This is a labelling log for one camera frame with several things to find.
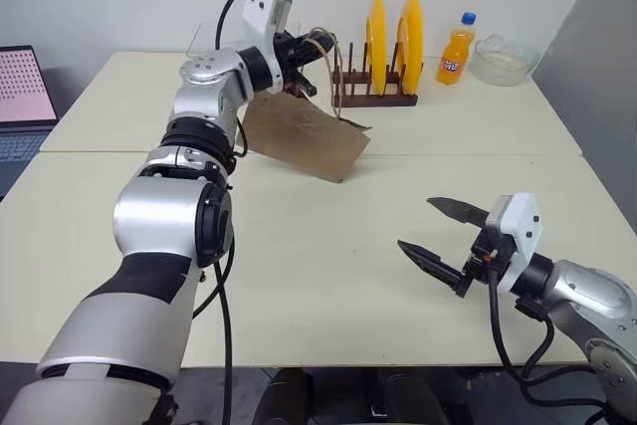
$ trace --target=gray wall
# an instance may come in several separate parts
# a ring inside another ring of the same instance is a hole
[[[577,0],[533,76],[637,232],[637,0]]]

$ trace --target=laptop screen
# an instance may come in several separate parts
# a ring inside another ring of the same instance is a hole
[[[0,125],[54,124],[56,120],[33,49],[0,48]]]

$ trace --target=brown paper bag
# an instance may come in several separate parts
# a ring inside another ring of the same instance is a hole
[[[327,181],[341,182],[369,138],[352,124],[290,94],[257,94],[243,126],[251,150]]]

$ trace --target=laptop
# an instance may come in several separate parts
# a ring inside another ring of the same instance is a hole
[[[0,198],[57,123],[33,48],[0,47]]]

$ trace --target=yellow plate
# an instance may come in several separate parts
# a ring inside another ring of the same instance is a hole
[[[371,68],[371,81],[381,95],[385,90],[387,76],[387,32],[385,31],[385,8],[382,0],[373,0],[367,17],[367,59]]]
[[[415,95],[418,92],[424,55],[423,24],[420,2],[407,0],[402,8],[396,33],[396,41],[400,43],[396,53],[396,72],[400,74],[403,65],[405,66],[402,90],[407,95]]]

